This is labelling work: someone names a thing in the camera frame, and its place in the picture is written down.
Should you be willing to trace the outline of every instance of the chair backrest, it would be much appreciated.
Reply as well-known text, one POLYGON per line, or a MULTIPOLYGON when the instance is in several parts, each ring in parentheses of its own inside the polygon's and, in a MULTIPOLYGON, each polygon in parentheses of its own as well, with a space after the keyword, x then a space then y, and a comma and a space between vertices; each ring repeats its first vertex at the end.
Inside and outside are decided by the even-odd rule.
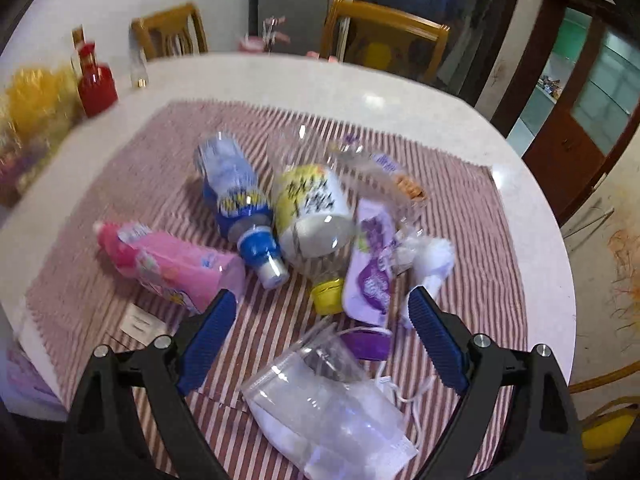
POLYGON ((350 29, 352 25, 356 29, 355 35, 350 30, 347 54, 350 54, 354 62, 370 68, 396 73, 389 70, 396 58, 401 57, 402 53, 406 53, 407 57, 419 58, 419 43, 424 43, 424 40, 432 42, 431 58, 424 63, 422 81, 430 83, 434 80, 449 39, 447 25, 439 25, 401 10, 367 2, 334 0, 324 22, 321 57, 327 58, 332 53, 336 24, 340 18, 349 18, 350 29))
POLYGON ((193 20, 198 50, 201 54, 208 52, 200 13, 189 2, 131 22, 131 28, 145 51, 146 59, 193 54, 189 18, 193 20))

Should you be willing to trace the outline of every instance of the pink plastic bottle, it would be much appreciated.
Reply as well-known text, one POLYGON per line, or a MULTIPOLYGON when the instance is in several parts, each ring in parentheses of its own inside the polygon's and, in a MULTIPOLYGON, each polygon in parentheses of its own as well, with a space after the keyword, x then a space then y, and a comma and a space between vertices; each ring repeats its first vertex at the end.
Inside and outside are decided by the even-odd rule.
POLYGON ((244 262, 237 254, 193 245, 138 223, 96 222, 98 243, 120 274, 194 312, 204 312, 221 288, 244 293, 244 262))

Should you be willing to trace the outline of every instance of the yellow and white label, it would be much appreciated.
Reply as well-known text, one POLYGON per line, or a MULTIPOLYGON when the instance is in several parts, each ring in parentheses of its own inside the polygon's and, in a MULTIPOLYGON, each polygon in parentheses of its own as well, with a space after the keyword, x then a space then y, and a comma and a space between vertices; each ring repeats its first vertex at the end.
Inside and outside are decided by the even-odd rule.
POLYGON ((297 166, 278 178, 276 229, 280 234, 299 219, 316 215, 350 216, 336 174, 325 166, 297 166))

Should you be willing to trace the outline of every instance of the yellow bottle cap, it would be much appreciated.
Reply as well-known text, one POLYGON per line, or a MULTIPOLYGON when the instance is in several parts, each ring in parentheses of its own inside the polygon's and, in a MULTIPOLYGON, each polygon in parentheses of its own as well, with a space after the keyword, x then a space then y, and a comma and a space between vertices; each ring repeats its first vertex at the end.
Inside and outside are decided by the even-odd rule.
POLYGON ((342 286, 344 280, 338 278, 328 282, 318 283, 311 289, 311 299, 314 301, 316 314, 329 316, 342 312, 342 286))

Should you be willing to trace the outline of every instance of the blue gripper pad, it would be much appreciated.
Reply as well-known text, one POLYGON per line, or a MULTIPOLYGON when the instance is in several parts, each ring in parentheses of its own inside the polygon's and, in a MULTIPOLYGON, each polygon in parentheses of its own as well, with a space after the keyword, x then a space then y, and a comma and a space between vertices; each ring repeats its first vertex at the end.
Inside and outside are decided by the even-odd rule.
POLYGON ((186 396, 202 385, 235 320, 236 297, 225 291, 180 358, 176 387, 181 394, 186 396))
POLYGON ((438 314, 417 289, 409 295, 409 319, 433 361, 442 384, 453 388, 459 396, 464 394, 469 386, 465 375, 465 356, 438 314))

